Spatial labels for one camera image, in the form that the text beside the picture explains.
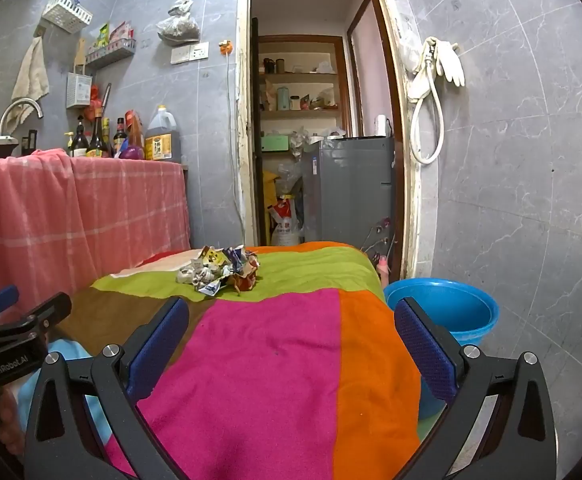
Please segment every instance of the pink tablecloth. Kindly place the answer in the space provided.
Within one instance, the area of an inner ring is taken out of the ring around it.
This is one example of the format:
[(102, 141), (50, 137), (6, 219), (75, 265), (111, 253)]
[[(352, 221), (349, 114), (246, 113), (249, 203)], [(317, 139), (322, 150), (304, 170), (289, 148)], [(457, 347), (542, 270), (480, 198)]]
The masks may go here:
[(154, 254), (189, 248), (178, 164), (69, 158), (63, 150), (0, 159), (0, 288), (20, 291), (3, 319)]

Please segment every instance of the blue plastic basin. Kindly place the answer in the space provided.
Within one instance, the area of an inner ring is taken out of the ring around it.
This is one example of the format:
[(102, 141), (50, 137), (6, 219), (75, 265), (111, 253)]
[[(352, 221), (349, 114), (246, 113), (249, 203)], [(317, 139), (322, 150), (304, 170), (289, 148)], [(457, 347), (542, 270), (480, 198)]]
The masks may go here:
[[(386, 304), (395, 309), (402, 298), (414, 298), (435, 324), (442, 325), (462, 346), (478, 346), (498, 322), (500, 309), (490, 295), (466, 283), (438, 278), (411, 278), (385, 288)], [(420, 419), (444, 406), (422, 381)]]

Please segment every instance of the green box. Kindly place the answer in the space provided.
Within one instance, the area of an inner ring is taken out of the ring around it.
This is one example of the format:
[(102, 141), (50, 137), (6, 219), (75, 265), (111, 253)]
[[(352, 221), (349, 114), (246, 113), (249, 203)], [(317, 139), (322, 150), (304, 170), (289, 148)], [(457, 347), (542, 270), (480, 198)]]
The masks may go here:
[(261, 140), (263, 152), (287, 152), (289, 150), (289, 136), (267, 135)]

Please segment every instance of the hanging towel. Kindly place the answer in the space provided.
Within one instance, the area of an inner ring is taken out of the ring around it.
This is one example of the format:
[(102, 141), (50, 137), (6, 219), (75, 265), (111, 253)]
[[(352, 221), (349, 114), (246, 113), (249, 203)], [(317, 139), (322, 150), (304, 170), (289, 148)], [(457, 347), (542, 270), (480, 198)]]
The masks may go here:
[[(12, 92), (12, 101), (20, 97), (30, 97), (37, 101), (49, 93), (49, 79), (45, 68), (45, 58), (42, 52), (42, 38), (33, 38), (31, 46), (24, 55), (18, 79)], [(33, 108), (27, 104), (19, 105), (9, 112), (5, 124), (5, 132), (12, 134), (19, 124), (29, 117)]]

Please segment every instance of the curved metal faucet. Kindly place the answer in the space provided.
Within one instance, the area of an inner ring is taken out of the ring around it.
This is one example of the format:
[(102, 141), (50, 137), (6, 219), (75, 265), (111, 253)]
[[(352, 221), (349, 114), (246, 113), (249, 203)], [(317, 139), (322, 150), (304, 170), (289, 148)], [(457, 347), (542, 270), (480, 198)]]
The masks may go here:
[(17, 107), (18, 105), (21, 104), (27, 104), (30, 106), (33, 106), (37, 113), (38, 113), (38, 119), (41, 119), (44, 117), (44, 113), (42, 113), (42, 108), (40, 108), (40, 105), (35, 102), (33, 99), (29, 98), (29, 97), (21, 97), (20, 99), (16, 99), (13, 103), (11, 103), (8, 107), (7, 110), (4, 111), (4, 114), (2, 114), (2, 117), (0, 118), (0, 136), (2, 135), (2, 130), (4, 129), (4, 123), (7, 120), (7, 114), (13, 110), (15, 107)]

